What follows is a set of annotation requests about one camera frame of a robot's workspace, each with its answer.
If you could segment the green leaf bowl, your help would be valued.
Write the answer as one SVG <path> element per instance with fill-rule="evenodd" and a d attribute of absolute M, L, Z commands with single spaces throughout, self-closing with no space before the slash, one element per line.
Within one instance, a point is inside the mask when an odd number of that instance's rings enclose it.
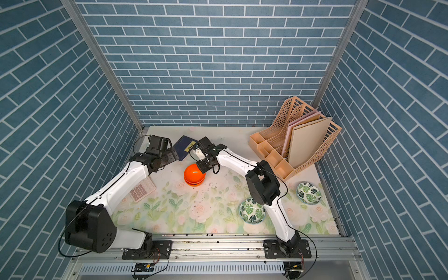
<path fill-rule="evenodd" d="M 253 198 L 246 198 L 238 206 L 240 217 L 250 225 L 260 224 L 266 217 L 264 207 L 255 202 Z"/>
<path fill-rule="evenodd" d="M 301 182 L 296 188 L 296 195 L 307 205 L 316 205 L 322 199 L 322 193 L 313 183 Z"/>

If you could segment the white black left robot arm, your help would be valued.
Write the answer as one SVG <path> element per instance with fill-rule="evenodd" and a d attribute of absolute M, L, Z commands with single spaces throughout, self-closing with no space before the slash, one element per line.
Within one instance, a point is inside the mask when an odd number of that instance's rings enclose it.
<path fill-rule="evenodd" d="M 66 223 L 61 240 L 89 252 L 103 253 L 122 249 L 125 259 L 144 259 L 153 254 L 152 234 L 115 226 L 111 215 L 121 201 L 141 181 L 178 160 L 171 140 L 149 136 L 145 152 L 136 152 L 118 175 L 100 190 L 66 208 Z"/>

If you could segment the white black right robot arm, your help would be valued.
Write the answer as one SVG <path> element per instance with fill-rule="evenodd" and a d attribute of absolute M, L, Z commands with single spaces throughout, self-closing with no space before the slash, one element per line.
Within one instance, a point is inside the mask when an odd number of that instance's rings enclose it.
<path fill-rule="evenodd" d="M 213 144 L 207 137 L 200 139 L 191 151 L 198 157 L 196 164 L 202 173 L 217 166 L 229 168 L 245 177 L 251 197 L 264 207 L 274 225 L 280 251 L 288 257 L 304 253 L 301 249 L 303 240 L 286 216 L 281 203 L 280 181 L 269 163 L 250 161 L 223 144 Z"/>

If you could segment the orange bowl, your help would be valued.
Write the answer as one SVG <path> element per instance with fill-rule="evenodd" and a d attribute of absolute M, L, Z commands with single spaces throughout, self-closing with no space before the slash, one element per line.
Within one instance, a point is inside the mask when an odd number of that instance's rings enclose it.
<path fill-rule="evenodd" d="M 184 179 L 186 178 L 190 182 L 197 182 L 202 180 L 206 174 L 202 173 L 196 164 L 191 164 L 184 171 Z"/>
<path fill-rule="evenodd" d="M 197 181 L 197 182 L 190 182 L 186 178 L 184 179 L 184 181 L 186 184 L 188 184 L 191 187 L 198 187 L 205 181 L 205 177 L 203 177 L 202 180 Z"/>

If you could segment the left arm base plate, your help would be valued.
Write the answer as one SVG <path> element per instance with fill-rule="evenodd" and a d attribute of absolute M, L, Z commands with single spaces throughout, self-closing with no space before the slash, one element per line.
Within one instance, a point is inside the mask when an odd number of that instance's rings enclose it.
<path fill-rule="evenodd" d="M 123 260 L 168 260 L 172 250 L 171 240 L 146 241 L 139 249 L 125 249 Z"/>

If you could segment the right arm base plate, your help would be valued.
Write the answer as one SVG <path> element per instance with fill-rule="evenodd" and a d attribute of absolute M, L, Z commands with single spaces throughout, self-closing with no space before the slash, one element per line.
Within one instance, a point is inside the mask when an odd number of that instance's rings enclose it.
<path fill-rule="evenodd" d="M 309 242 L 301 239 L 295 243 L 286 243 L 280 239 L 268 239 L 263 242 L 266 259 L 310 259 Z"/>

